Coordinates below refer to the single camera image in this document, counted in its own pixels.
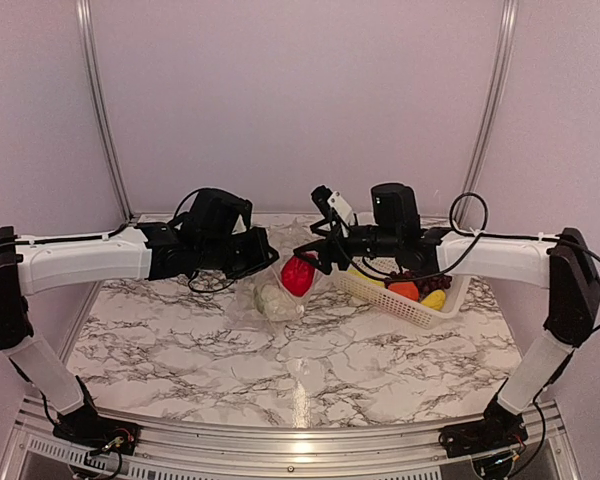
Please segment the red bell pepper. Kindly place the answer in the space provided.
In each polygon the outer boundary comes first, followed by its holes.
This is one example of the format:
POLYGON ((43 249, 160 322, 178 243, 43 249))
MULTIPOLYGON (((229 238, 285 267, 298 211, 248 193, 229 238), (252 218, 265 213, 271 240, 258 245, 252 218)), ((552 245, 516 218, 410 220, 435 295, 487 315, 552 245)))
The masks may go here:
POLYGON ((297 256, 291 257, 283 266, 281 283, 295 297, 304 296, 312 287, 315 278, 315 268, 297 256))

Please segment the clear zip top bag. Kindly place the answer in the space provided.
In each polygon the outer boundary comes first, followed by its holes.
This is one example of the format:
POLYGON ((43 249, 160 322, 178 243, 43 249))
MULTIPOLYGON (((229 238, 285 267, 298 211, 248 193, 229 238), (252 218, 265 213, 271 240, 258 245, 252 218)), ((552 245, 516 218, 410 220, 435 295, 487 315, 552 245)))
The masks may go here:
POLYGON ((265 270, 240 280, 235 288, 235 296, 227 307, 227 323, 236 328, 262 330, 270 333, 278 332, 284 327, 298 323, 306 315, 311 297, 325 283, 325 276, 315 272, 314 283, 302 297, 291 295, 281 283, 280 273, 286 262, 293 257, 293 250, 314 240, 309 225, 315 218, 311 215, 287 213, 265 213, 255 217, 254 224, 266 229, 270 246, 275 248, 280 258, 265 270), (304 314, 298 320, 271 322, 255 308, 254 290, 263 285, 274 285, 285 289, 297 303, 304 306, 304 314))

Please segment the white green cabbage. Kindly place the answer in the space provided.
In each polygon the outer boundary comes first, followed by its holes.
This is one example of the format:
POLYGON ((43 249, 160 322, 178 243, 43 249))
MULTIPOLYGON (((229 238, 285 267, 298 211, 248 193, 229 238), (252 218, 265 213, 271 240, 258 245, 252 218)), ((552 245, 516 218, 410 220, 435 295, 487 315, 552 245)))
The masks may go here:
POLYGON ((297 303, 285 289, 271 284, 254 290, 256 310, 271 322, 286 322, 300 319, 304 306, 297 303))

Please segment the orange tangerine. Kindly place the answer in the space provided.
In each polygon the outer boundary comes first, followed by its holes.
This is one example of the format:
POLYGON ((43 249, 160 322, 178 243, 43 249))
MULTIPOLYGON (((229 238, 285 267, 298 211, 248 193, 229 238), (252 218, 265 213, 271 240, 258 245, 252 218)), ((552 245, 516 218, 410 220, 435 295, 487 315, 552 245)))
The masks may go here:
POLYGON ((420 299, 419 290, 414 282, 404 281, 389 283, 386 288, 395 294, 415 302, 418 302, 420 299))

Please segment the yellow lemon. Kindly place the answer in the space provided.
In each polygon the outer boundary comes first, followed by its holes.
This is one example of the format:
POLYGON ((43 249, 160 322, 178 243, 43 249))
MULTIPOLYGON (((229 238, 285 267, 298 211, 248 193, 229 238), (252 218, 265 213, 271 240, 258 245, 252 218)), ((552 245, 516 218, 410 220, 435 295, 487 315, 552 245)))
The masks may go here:
POLYGON ((447 295, 444 290, 435 290, 424 297, 420 304, 434 311, 441 311, 446 304, 447 295))

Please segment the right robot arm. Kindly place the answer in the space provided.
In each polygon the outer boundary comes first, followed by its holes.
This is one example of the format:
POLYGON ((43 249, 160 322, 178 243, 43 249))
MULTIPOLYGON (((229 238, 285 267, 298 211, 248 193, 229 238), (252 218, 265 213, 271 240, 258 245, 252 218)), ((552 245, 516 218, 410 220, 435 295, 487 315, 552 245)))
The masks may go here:
POLYGON ((295 249, 296 257, 325 275, 353 266, 356 259, 391 258, 413 281, 443 275, 509 280, 550 294, 543 331, 500 388, 475 430, 486 448, 514 431, 514 419, 560 375, 576 349, 600 330, 600 256, 581 232, 566 228, 554 236, 462 231, 455 224, 425 229, 415 193, 400 183, 371 190, 374 222, 361 225, 337 192, 319 186, 311 194, 323 218, 312 225, 317 240, 295 249))

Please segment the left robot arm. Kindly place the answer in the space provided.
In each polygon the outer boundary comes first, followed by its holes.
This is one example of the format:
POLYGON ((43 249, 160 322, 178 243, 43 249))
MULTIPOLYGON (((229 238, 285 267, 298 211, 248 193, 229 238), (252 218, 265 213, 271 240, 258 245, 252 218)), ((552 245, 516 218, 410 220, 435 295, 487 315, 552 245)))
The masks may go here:
POLYGON ((19 236, 0 228, 0 352, 58 414, 60 430, 86 445, 105 438, 88 389, 72 375, 28 318, 28 297, 55 288, 106 280, 189 279, 217 271, 240 280, 274 264, 278 252, 251 222, 253 204, 216 188, 189 195, 167 222, 124 224, 74 236, 19 236))

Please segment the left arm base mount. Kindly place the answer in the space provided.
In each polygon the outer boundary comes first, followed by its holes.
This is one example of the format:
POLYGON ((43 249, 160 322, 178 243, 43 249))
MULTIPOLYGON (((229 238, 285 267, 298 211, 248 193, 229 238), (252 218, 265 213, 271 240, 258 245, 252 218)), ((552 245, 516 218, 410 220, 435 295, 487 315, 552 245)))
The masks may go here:
POLYGON ((53 427, 55 437, 89 447, 98 454, 117 450, 123 455, 132 455, 139 434, 138 424, 110 418, 99 418, 93 428, 82 433, 76 433, 64 424, 53 427))

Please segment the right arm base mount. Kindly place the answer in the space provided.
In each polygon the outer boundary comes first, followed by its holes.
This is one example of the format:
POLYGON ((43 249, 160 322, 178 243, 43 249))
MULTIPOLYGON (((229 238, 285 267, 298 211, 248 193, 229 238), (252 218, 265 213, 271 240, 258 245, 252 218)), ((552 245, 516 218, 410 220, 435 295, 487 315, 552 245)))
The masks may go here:
POLYGON ((448 458, 457 458, 525 443, 527 439, 523 423, 505 431, 499 425, 478 420, 443 427, 438 442, 448 458))

